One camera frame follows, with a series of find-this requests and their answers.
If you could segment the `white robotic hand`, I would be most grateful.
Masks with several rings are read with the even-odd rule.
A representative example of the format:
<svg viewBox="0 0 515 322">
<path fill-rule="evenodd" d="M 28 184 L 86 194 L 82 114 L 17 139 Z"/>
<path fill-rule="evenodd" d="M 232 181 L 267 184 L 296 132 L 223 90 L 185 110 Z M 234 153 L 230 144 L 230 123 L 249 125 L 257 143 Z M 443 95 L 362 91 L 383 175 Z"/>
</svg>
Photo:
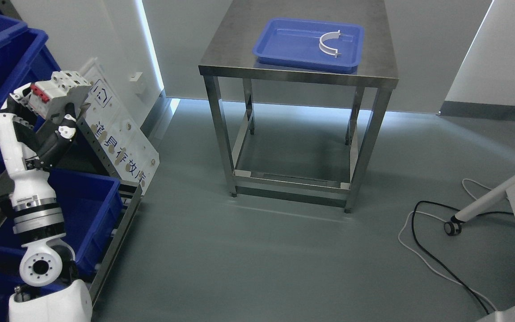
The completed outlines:
<svg viewBox="0 0 515 322">
<path fill-rule="evenodd" d="M 50 198 L 50 174 L 45 170 L 59 163 L 77 133 L 75 106 L 67 103 L 63 120 L 53 133 L 44 140 L 37 139 L 35 127 L 39 115 L 30 102 L 34 98 L 33 86 L 33 82 L 28 82 L 9 93 L 0 113 L 0 151 L 14 184 L 10 199 Z M 35 139 L 34 152 L 17 139 Z"/>
</svg>

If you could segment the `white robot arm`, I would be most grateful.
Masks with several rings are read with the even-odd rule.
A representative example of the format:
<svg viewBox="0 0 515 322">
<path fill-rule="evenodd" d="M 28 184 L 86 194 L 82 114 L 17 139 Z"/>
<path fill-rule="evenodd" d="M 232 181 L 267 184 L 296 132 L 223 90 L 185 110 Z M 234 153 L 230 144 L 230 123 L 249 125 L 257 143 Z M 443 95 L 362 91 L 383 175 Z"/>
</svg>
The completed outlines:
<svg viewBox="0 0 515 322">
<path fill-rule="evenodd" d="M 73 72 L 31 82 L 0 108 L 0 152 L 14 190 L 4 206 L 26 253 L 23 285 L 8 301 L 11 322 L 89 322 L 92 300 L 78 276 L 76 255 L 63 237 L 65 222 L 50 171 L 77 133 L 77 111 L 90 84 Z"/>
</svg>

